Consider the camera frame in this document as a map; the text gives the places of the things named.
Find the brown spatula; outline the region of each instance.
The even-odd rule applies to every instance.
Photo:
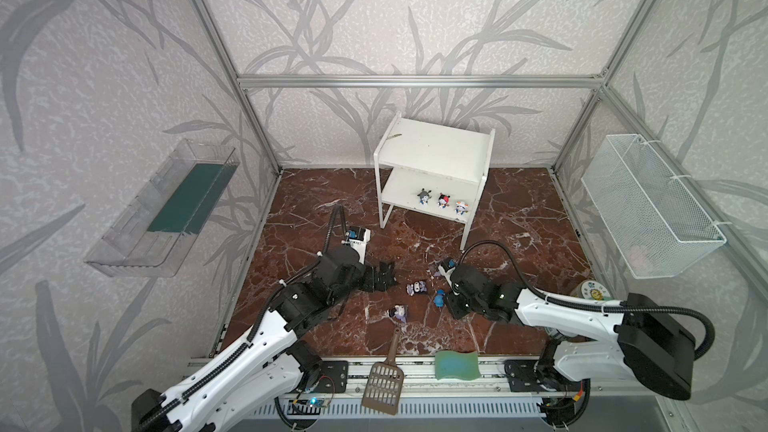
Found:
[[[397,415],[397,406],[400,403],[402,392],[402,380],[405,374],[395,365],[397,343],[400,339],[400,328],[395,329],[392,343],[389,345],[389,354],[383,362],[376,362],[368,374],[368,384],[362,393],[362,406],[378,410],[384,414]]]

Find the transparent plastic bin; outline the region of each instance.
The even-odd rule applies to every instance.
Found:
[[[581,181],[636,278],[673,277],[726,242],[642,136],[606,136]]]
[[[219,165],[203,170],[204,186],[189,182],[199,164]],[[232,146],[182,140],[85,262],[111,277],[173,277],[239,164]],[[169,203],[179,205],[165,208]]]

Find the brown marble surface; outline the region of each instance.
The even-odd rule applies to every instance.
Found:
[[[437,200],[440,192],[450,193],[435,192],[432,200]],[[538,328],[493,323],[475,314],[456,321],[447,308],[434,305],[432,299],[437,290],[448,291],[445,279],[433,277],[435,264],[447,256],[458,258],[461,254],[458,246],[463,225],[395,208],[382,230],[376,179],[373,169],[368,168],[284,172],[224,346],[253,323],[279,279],[293,276],[312,262],[322,247],[330,211],[337,203],[346,207],[349,225],[371,229],[366,261],[394,261],[399,284],[387,292],[353,292],[341,319],[321,324],[304,336],[318,354],[386,354],[395,327],[387,310],[395,304],[408,306],[400,354],[431,355],[438,350],[476,350],[490,355],[541,352],[546,335]],[[336,234],[339,240],[340,228],[336,228]],[[484,238],[509,245],[531,282],[544,290],[567,294],[591,277],[581,246],[544,168],[491,169],[467,245]],[[504,252],[498,248],[475,249],[467,262],[492,279],[516,279]],[[406,284],[417,280],[426,280],[428,295],[409,297]],[[338,307],[331,311],[331,316],[337,312]]]

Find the figurine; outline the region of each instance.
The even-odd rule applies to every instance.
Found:
[[[437,205],[440,208],[446,208],[448,206],[448,199],[450,196],[446,194],[440,194],[440,198],[437,199]]]
[[[460,216],[463,216],[464,212],[466,212],[467,210],[469,210],[469,206],[467,205],[466,202],[462,202],[460,200],[456,201],[456,213],[457,214],[459,214]]]
[[[411,297],[413,297],[414,294],[426,294],[427,283],[424,281],[416,281],[412,284],[408,284],[406,286],[406,292],[408,292],[408,295]]]
[[[430,193],[430,192],[431,192],[431,190],[428,190],[428,191],[427,191],[427,190],[424,190],[424,189],[422,189],[422,191],[421,191],[421,192],[419,192],[418,194],[416,194],[416,195],[418,196],[418,202],[419,202],[419,203],[420,203],[422,206],[426,206],[426,205],[427,205],[427,202],[429,201],[429,199],[430,199],[430,198],[432,198],[432,196],[430,196],[430,195],[429,195],[429,193]]]
[[[396,305],[395,307],[389,309],[387,315],[389,315],[389,317],[396,318],[405,324],[407,313],[408,308],[405,305]]]
[[[443,305],[445,305],[445,298],[444,298],[445,295],[446,295],[446,293],[442,289],[440,289],[440,290],[437,291],[437,295],[435,296],[435,298],[432,301],[438,307],[442,307]]]

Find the wall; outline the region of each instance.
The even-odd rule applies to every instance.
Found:
[[[274,177],[188,0],[0,4],[0,430],[126,430],[208,353]],[[241,164],[181,270],[84,264],[182,138]]]
[[[587,75],[608,62],[639,0],[206,2],[239,74]],[[495,127],[504,133],[496,135],[494,165],[545,166],[587,95],[490,93],[276,89],[254,90],[251,99],[289,166],[370,165],[395,110],[484,132]]]
[[[768,0],[662,0],[611,86],[645,120],[754,248],[766,257]],[[605,280],[657,303],[704,312],[710,352],[694,365],[687,407],[702,432],[757,432],[768,423],[768,308],[722,251],[675,278],[637,280],[581,186],[608,133],[626,133],[600,106],[560,171]],[[680,320],[700,338],[695,322]]]

